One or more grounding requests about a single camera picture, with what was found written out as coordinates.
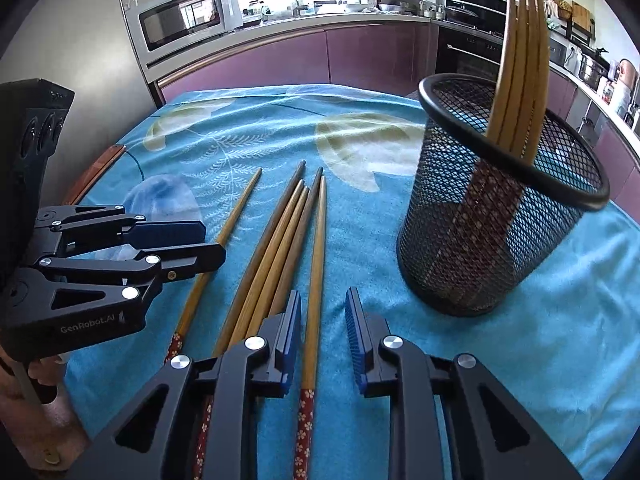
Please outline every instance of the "bundle of chopsticks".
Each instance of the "bundle of chopsticks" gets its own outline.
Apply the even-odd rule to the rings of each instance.
[[[502,60],[486,138],[531,165],[546,112],[549,42],[543,0],[508,0]],[[427,276],[441,297],[472,304],[506,243],[524,186],[479,159]]]
[[[212,356],[219,357],[230,346],[257,335],[262,321],[266,317],[274,316],[284,311],[296,266],[302,254],[306,231],[319,197],[320,205],[312,257],[303,362],[304,378],[302,388],[303,392],[308,395],[308,392],[314,387],[316,363],[318,361],[319,315],[322,298],[322,271],[324,267],[326,182],[324,176],[322,176],[322,168],[319,168],[311,188],[305,187],[302,180],[304,169],[305,162],[302,161],[297,166],[267,226],[262,232],[262,236],[244,271],[236,295],[228,310]],[[218,243],[224,245],[228,241],[249,195],[260,178],[260,174],[261,170],[258,170],[248,183],[218,235]],[[198,303],[209,278],[208,274],[201,274],[197,277],[187,298],[180,322],[176,327],[165,362],[182,349],[184,338],[193,321]],[[196,480],[202,477],[212,401],[212,397],[209,397],[203,406],[202,426],[198,435],[196,457],[193,465],[193,477]]]

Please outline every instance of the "wooden cutting board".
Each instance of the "wooden cutting board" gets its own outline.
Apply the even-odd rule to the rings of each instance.
[[[571,2],[571,4],[574,8],[574,23],[588,32],[591,28],[591,12],[580,4],[575,2]]]

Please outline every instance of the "mesh basket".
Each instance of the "mesh basket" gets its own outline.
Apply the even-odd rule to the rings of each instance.
[[[546,112],[532,166],[484,137],[495,83],[438,74],[420,83],[427,125],[398,265],[423,301],[446,314],[490,311],[544,260],[609,181],[562,119]]]

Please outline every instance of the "oven door handle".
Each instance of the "oven door handle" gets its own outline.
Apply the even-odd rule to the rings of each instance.
[[[462,52],[462,54],[467,54],[468,56],[477,57],[478,59],[482,59],[483,61],[487,61],[489,63],[493,63],[494,65],[500,66],[500,63],[496,63],[493,59],[488,59],[486,57],[478,56],[478,54],[474,54],[473,52],[467,52],[466,50],[462,50],[460,48],[455,48],[447,43],[447,48],[449,50],[455,50],[456,52]]]

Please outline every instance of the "blue tablecloth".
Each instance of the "blue tablecloth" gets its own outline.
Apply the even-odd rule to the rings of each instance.
[[[586,214],[494,313],[443,316],[406,287],[396,236],[408,204],[425,116],[416,101],[339,86],[190,92],[127,134],[124,155],[87,204],[124,203],[151,220],[202,218],[213,240],[250,176],[264,174],[206,289],[185,352],[210,355],[254,247],[300,160],[328,184],[328,234],[311,475],[382,480],[388,400],[356,390],[344,294],[433,355],[475,354],[532,413],[588,480],[601,480],[640,422],[640,230],[610,203]],[[295,287],[307,297],[311,243]],[[126,257],[127,250],[98,257]],[[76,351],[66,386],[90,436],[161,366],[191,281],[167,284],[141,333]],[[267,400],[258,476],[292,475],[298,382]]]

